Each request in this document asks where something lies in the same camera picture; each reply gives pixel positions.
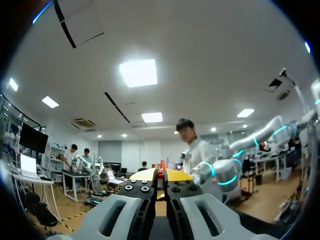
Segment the red object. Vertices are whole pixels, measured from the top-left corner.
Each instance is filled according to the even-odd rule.
[[[165,178],[165,173],[164,171],[166,170],[166,162],[164,160],[160,161],[160,166],[158,169],[158,174],[157,174],[157,178],[158,179],[164,179]]]

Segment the laptop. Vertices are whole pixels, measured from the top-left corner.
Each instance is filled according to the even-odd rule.
[[[37,162],[35,158],[21,154],[20,162],[22,176],[40,180],[40,177],[37,175]]]
[[[108,177],[109,183],[117,184],[117,185],[124,183],[124,181],[116,179],[113,171],[107,171],[106,175]]]

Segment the desk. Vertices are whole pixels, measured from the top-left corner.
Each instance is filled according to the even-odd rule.
[[[88,188],[88,181],[87,181],[87,178],[90,177],[90,175],[88,174],[83,174],[83,175],[72,175],[70,173],[66,173],[65,171],[61,171],[62,173],[62,182],[63,182],[63,193],[64,193],[64,196],[67,197],[68,199],[71,199],[73,201],[75,201],[76,203],[78,202],[78,197],[77,197],[77,186],[76,186],[76,179],[81,179],[81,178],[84,178],[84,186],[85,186],[85,189]],[[65,176],[68,176],[68,177],[71,177],[72,178],[72,190],[67,190],[66,189],[66,177]],[[72,196],[69,196],[67,194],[67,192],[73,192],[73,197]]]
[[[253,162],[255,164],[255,174],[256,175],[259,174],[258,173],[258,163],[263,163],[263,175],[265,175],[265,173],[267,171],[266,162],[275,161],[275,166],[276,166],[275,171],[271,171],[271,172],[276,173],[275,181],[279,182],[279,179],[280,179],[280,159],[283,162],[283,169],[285,170],[287,168],[285,154],[281,154],[281,155],[274,156],[274,157],[264,157],[264,158],[253,160]]]
[[[60,214],[59,214],[59,211],[58,211],[58,207],[57,207],[57,204],[56,204],[56,198],[55,198],[54,187],[53,187],[54,182],[53,181],[35,179],[35,178],[27,177],[27,176],[22,176],[20,174],[14,174],[14,173],[12,173],[12,177],[14,178],[14,184],[15,184],[15,188],[16,188],[17,191],[19,191],[17,181],[31,183],[31,184],[41,184],[43,192],[44,192],[46,205],[48,206],[49,211],[61,222],[61,217],[60,217]],[[53,198],[55,210],[56,210],[56,213],[58,214],[58,217],[50,210],[50,206],[49,206],[49,202],[48,202],[48,198],[47,198],[47,191],[46,191],[45,185],[50,185],[51,186],[52,198]],[[21,204],[21,206],[23,208],[23,211],[25,211],[24,206],[23,206],[22,201],[21,201],[20,194],[17,193],[17,195],[18,195],[20,204]]]

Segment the square ceiling light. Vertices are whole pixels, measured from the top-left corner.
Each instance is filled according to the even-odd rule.
[[[10,77],[9,85],[15,92],[18,91],[18,84],[16,84],[15,80],[13,80],[12,77]]]
[[[50,108],[54,109],[58,107],[59,104],[55,102],[51,97],[46,96],[44,99],[41,100],[43,103],[47,104]]]
[[[247,118],[250,116],[255,110],[254,109],[243,109],[236,117],[237,118]]]
[[[142,114],[142,118],[146,124],[147,123],[161,123],[163,121],[161,112],[144,113],[144,114]]]
[[[154,59],[125,62],[120,64],[119,69],[129,88],[158,84]]]

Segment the black office chair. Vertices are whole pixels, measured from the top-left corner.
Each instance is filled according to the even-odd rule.
[[[256,176],[256,167],[251,165],[250,160],[245,159],[242,163],[242,176],[240,178],[241,195],[244,196],[242,202],[248,200],[254,193],[258,192],[258,190],[255,190]],[[248,190],[242,188],[242,179],[248,179]]]

